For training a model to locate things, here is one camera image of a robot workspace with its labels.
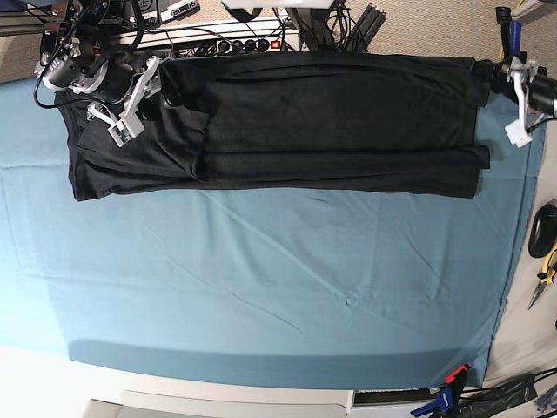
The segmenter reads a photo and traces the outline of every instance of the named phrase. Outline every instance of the black cloth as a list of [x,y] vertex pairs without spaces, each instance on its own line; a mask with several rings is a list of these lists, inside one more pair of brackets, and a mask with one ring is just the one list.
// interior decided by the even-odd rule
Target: black cloth
[[161,119],[122,148],[86,104],[60,109],[75,198],[266,187],[471,198],[489,168],[474,144],[489,84],[474,62],[314,51],[170,61],[164,87],[185,105],[154,96]]

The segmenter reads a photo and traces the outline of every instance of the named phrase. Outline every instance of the black garment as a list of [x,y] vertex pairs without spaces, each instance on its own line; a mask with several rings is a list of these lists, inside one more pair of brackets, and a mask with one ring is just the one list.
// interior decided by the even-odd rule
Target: black garment
[[75,198],[265,187],[473,197],[489,168],[474,145],[489,84],[473,63],[313,51],[168,62],[163,80],[185,106],[168,110],[159,93],[162,118],[123,148],[85,104],[60,109]]

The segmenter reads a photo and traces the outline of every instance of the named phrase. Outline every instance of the pliers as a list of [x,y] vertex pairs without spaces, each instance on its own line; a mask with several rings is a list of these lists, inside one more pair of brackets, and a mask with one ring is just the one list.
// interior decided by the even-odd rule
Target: pliers
[[538,283],[538,286],[536,286],[534,290],[534,294],[528,305],[528,310],[530,310],[534,303],[540,298],[541,294],[546,290],[547,285],[553,284],[555,273],[557,273],[557,240],[549,254],[543,260],[543,267],[541,268],[541,272],[538,273],[540,283]]

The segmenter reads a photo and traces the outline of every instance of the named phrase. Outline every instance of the folded black fabric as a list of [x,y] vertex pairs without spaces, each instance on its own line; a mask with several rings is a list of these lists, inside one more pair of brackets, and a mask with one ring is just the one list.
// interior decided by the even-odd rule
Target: folded black fabric
[[316,51],[170,61],[162,77],[185,105],[153,97],[161,119],[123,148],[85,104],[60,108],[74,196],[307,187],[471,198],[489,168],[474,144],[489,84],[474,62]]

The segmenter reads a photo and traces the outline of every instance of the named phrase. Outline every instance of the blue cloth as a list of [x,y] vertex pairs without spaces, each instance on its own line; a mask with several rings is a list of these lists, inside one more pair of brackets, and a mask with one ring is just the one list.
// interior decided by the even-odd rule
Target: blue cloth
[[104,367],[288,388],[479,384],[527,228],[542,135],[491,96],[475,199],[162,191],[77,203],[57,111],[0,86],[0,343]]

